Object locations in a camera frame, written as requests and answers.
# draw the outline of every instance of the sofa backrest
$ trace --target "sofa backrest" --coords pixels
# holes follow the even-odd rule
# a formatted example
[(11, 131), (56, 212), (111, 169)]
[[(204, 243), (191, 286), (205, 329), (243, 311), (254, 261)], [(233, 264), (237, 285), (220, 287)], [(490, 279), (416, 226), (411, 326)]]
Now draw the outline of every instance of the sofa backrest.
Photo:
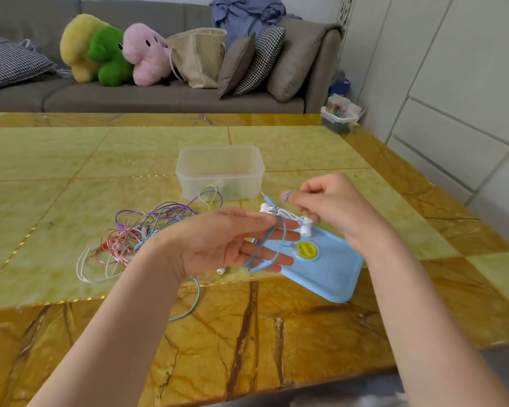
[(80, 0), (0, 0), (0, 37), (32, 40), (39, 53), (59, 66), (64, 27), (81, 12)]
[(78, 14), (92, 14), (122, 30), (144, 23), (163, 37), (211, 27), (208, 5), (142, 0), (0, 0), (0, 37), (32, 40), (37, 51), (61, 67), (60, 39)]

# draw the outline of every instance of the sofa armrest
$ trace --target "sofa armrest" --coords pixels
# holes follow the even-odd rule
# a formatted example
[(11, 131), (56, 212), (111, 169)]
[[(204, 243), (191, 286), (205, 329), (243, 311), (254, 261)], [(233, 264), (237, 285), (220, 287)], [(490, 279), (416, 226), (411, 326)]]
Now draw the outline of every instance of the sofa armrest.
[(328, 87), (338, 64), (342, 33), (333, 29), (322, 40), (315, 62), (308, 75), (305, 89), (305, 114), (320, 113), (326, 101)]

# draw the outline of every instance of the black and white patterned pillow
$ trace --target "black and white patterned pillow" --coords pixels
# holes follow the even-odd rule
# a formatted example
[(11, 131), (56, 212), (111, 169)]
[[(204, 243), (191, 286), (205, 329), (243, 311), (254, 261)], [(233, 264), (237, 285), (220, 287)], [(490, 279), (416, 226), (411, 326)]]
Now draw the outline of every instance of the black and white patterned pillow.
[(260, 86), (270, 75), (281, 48), (285, 28), (272, 26), (264, 30), (256, 40), (254, 58), (233, 95), (244, 95)]
[(0, 88), (57, 69), (47, 57), (0, 37)]

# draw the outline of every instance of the yellow plush toy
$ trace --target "yellow plush toy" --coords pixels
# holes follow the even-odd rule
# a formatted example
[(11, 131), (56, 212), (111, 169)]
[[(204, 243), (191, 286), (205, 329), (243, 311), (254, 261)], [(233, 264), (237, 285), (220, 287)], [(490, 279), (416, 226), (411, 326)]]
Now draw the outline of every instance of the yellow plush toy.
[(60, 40), (62, 61), (72, 68), (75, 81), (89, 83), (98, 78), (100, 64), (88, 58), (88, 49), (92, 34), (109, 26), (90, 14), (79, 14), (68, 23)]

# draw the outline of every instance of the pillow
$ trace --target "pillow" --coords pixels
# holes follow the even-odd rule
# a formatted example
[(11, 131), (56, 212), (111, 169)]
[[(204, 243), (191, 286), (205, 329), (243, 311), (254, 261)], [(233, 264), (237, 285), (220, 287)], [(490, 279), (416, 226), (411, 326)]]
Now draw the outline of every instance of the pillow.
[(285, 19), (279, 22), (286, 28), (283, 51), (268, 77), (266, 90), (277, 101), (288, 101), (302, 87), (326, 33), (338, 30), (339, 24), (320, 24), (311, 21)]
[(247, 70), (247, 74), (235, 88), (233, 95), (244, 95), (254, 90), (270, 75), (281, 48), (285, 29), (272, 26), (264, 30), (256, 40), (254, 59)]
[(0, 37), (0, 88), (56, 69), (47, 57)]
[(255, 42), (256, 37), (254, 34), (251, 34), (251, 37), (243, 37), (236, 40), (226, 52), (217, 86), (219, 98), (231, 92), (249, 69), (249, 65), (251, 65), (255, 55)]

